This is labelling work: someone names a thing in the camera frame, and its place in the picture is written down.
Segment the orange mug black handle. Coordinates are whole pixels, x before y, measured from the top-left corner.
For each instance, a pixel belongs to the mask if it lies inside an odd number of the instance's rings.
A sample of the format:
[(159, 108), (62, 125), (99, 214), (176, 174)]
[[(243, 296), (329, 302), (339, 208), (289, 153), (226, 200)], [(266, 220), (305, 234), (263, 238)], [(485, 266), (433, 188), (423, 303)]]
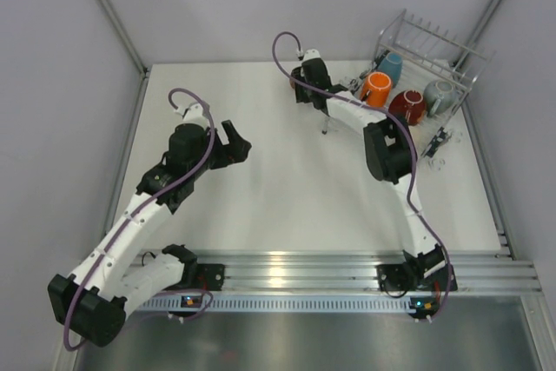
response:
[(359, 99), (371, 107), (383, 107), (392, 87), (392, 80), (386, 73), (371, 72), (361, 87)]

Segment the blue ceramic mug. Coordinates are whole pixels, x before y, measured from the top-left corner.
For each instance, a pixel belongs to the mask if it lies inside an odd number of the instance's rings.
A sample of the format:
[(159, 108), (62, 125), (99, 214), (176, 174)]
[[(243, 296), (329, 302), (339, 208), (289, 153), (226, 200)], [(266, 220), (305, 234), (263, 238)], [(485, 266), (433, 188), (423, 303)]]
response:
[(389, 52), (377, 66), (377, 71), (386, 74), (392, 81), (395, 87), (400, 80), (403, 66), (403, 59), (400, 55), (394, 52)]

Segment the white and red mug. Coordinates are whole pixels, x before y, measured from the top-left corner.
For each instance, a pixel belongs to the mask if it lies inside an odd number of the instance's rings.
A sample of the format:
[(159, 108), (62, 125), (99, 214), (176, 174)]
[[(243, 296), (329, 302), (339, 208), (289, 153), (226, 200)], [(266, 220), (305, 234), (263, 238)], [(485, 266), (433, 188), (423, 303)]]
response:
[(395, 116), (403, 116), (410, 126), (418, 125), (424, 118), (427, 105), (418, 90), (404, 90), (389, 104), (388, 111)]

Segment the grey ceramic mug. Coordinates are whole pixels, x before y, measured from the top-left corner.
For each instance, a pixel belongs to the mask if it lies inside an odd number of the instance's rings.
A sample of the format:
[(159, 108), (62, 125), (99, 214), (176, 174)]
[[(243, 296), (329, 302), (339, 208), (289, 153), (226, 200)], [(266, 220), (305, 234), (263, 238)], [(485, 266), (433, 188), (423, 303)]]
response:
[(423, 96), (427, 106), (427, 115), (433, 117), (448, 110), (455, 102), (457, 93), (451, 82), (439, 79), (426, 86)]

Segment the beige tumbler cup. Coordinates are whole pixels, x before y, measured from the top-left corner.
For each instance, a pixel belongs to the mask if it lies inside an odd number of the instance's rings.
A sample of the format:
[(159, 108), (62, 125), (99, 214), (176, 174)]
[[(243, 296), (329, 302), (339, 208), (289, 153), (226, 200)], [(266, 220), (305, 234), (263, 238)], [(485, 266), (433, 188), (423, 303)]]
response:
[(428, 145), (428, 133), (422, 129), (411, 129), (412, 138), (414, 139), (414, 145), (417, 152), (420, 154), (424, 151), (425, 147)]

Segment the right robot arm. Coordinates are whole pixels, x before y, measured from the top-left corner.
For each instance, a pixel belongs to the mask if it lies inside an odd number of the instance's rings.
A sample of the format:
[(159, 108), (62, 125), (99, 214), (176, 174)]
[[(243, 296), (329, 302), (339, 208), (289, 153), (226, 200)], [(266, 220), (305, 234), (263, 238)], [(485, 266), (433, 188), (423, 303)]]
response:
[(441, 277), (447, 288), (453, 279), (447, 249), (423, 214), (416, 190), (417, 153), (407, 120), (381, 106), (353, 96), (332, 83), (318, 50), (305, 50), (290, 73), (298, 103), (310, 103), (329, 119), (362, 135), (367, 169), (378, 182), (389, 185), (398, 197), (407, 226), (401, 232), (404, 262), (402, 287), (424, 289)]

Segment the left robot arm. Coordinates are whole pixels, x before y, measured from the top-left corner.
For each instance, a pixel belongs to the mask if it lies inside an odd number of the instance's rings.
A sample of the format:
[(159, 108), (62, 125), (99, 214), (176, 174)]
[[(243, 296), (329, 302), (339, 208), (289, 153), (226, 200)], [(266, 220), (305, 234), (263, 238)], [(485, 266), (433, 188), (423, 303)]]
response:
[(133, 273), (128, 268), (146, 241), (193, 193), (200, 176), (247, 160), (250, 142), (231, 121), (222, 122), (222, 127), (226, 143), (212, 123), (178, 125), (161, 161), (144, 173), (110, 232), (69, 275), (51, 279), (47, 291), (68, 351), (80, 348), (71, 343), (71, 335), (107, 346), (139, 307), (164, 290), (193, 292), (188, 304), (199, 314), (212, 304), (212, 293), (222, 287), (215, 274), (222, 273), (223, 266), (199, 263), (183, 245), (168, 245)]

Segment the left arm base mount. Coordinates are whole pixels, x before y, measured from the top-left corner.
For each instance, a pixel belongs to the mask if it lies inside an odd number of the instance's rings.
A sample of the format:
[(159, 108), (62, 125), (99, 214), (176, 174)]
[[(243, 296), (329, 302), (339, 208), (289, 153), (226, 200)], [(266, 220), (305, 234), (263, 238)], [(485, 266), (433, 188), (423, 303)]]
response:
[(189, 269), (186, 288), (221, 291), (225, 281), (225, 265), (220, 263), (196, 263)]

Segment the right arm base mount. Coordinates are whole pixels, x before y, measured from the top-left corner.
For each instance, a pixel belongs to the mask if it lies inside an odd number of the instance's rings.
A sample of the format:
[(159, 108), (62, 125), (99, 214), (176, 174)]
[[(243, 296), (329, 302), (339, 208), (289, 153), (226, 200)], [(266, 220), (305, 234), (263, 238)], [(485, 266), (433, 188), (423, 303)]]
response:
[(376, 270), (380, 291), (391, 298), (399, 299), (413, 287), (413, 278), (405, 263), (381, 264)]

